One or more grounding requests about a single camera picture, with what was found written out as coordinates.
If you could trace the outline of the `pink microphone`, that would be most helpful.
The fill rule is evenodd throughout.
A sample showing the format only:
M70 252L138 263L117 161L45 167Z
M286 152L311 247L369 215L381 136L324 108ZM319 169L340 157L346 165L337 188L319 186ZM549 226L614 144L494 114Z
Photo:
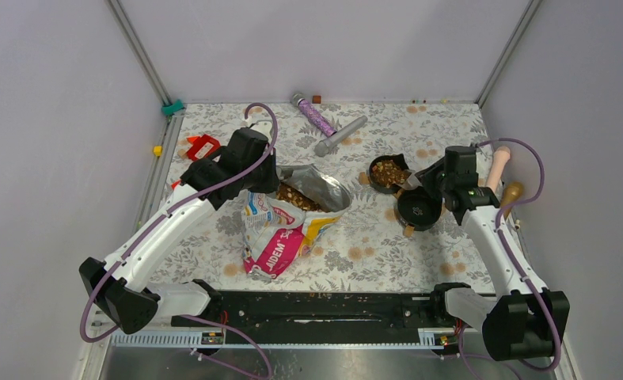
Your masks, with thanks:
M510 159L511 150L507 146L500 146L493 152L492 166L485 184L494 193L497 191L504 168Z

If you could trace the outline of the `grey microphone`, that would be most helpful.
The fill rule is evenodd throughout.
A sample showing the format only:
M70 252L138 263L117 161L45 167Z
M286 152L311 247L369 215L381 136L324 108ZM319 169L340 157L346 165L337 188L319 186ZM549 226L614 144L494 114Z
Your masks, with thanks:
M360 116L357 119L350 122L347 126L341 128L339 131L331 135L330 137L321 140L313 149L314 153L318 157L324 157L329 154L335 147L337 147L342 141L353 134L355 131L363 127L368 121L366 116Z

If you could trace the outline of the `black bowl paw print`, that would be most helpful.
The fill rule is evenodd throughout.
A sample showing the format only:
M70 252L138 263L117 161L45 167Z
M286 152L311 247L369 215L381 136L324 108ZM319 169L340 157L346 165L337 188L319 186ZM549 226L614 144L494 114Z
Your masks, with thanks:
M431 229L442 214L443 201L427 194L422 188L403 191L397 198L395 213L398 222L414 231Z

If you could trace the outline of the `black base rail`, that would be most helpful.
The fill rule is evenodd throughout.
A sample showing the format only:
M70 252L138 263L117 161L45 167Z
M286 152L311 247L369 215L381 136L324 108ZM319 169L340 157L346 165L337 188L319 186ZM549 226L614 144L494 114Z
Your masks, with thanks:
M435 346L456 323L434 316L428 294L223 291L201 319L260 345L311 348Z

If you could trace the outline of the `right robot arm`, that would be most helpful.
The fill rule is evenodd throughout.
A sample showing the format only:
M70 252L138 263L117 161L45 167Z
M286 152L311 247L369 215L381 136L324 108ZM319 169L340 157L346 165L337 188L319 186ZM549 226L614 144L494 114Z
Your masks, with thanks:
M465 283L438 284L430 297L433 322L448 326L460 320L476 329L496 361L549 357L556 366L569 301L563 291L551 291L527 263L494 191L479 186L476 147L448 147L443 158L416 175L472 240L496 297L491 301Z

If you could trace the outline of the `gold microphone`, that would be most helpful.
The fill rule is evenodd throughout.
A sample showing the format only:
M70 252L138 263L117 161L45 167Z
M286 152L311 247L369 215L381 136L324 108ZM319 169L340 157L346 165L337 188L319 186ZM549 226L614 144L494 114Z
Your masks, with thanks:
M511 204L519 200L524 193L524 186L521 182L514 181L508 184L504 190L500 203L500 209L503 211L503 217L508 219L511 213Z

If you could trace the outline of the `wooden bowl stand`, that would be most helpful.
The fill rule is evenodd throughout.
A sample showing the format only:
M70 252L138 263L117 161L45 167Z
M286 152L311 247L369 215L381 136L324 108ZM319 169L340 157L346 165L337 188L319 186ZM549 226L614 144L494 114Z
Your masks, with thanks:
M373 183L372 180L369 178L368 173L367 172L361 172L359 174L358 177L358 181L360 184L364 184L364 185L372 185L372 186L376 186L376 183ZM393 193L393 196L396 199L399 199L400 196L404 193L404 189L399 188L396 192ZM397 218L397 221L402 225L403 227L403 235L407 238L410 238L413 233L415 232L414 226L408 224L402 217L401 214L399 212L399 210L397 209L397 206L393 207L393 214L394 216Z

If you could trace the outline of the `clear plastic scoop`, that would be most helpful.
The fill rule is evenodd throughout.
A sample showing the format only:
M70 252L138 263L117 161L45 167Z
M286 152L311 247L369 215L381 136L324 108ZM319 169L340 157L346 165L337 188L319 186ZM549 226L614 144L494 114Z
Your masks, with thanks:
M411 171L406 171L407 177L398 185L401 189L405 191L410 191L422 186L420 180L416 176L416 173Z

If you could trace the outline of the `teal clip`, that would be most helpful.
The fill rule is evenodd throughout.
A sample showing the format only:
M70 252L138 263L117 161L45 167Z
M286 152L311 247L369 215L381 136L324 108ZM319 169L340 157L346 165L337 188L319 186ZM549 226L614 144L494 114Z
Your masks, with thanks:
M169 117L175 114L176 112L179 112L182 109L184 109L184 103L182 100L178 99L174 101L172 104L163 106L161 108L161 112L163 113L164 116Z

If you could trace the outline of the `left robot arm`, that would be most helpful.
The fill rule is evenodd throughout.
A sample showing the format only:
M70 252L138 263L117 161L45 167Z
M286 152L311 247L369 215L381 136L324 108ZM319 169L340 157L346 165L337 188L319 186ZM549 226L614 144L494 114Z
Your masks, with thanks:
M160 209L104 260L86 259L79 274L97 306L126 334L153 319L193 316L212 325L221 314L212 289L200 280L151 283L152 275L185 235L243 191L269 193L279 186L274 145L278 128L255 123L237 129L230 141L194 161Z

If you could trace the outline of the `black bowl fishbone print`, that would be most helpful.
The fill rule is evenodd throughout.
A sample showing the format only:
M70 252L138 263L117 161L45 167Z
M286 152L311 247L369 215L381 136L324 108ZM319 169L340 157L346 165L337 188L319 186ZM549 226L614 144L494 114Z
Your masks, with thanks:
M367 177L370 186L383 194L394 194L411 175L403 154L382 155L369 165Z

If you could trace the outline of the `pet food bag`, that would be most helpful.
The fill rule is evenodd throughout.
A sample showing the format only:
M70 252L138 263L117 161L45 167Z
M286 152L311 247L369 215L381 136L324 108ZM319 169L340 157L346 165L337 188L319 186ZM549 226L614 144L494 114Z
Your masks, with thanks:
M351 206L352 196L336 178L315 165L279 167L280 185L269 194L248 192L241 220L247 274L273 280Z

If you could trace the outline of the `purple glitter microphone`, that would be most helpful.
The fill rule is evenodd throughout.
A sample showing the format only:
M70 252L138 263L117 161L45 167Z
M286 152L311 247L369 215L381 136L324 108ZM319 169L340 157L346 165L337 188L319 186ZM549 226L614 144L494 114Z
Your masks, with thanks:
M291 97L291 103L325 136L330 137L336 134L334 126L302 94L295 93Z

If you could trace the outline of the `red toy block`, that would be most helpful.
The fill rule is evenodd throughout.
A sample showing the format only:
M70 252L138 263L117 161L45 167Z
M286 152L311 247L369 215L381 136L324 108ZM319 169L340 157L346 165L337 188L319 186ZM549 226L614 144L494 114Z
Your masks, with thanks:
M193 144L189 143L190 147L186 153L187 157L192 161L204 158L221 147L220 142L210 135L203 134L197 136L199 138Z

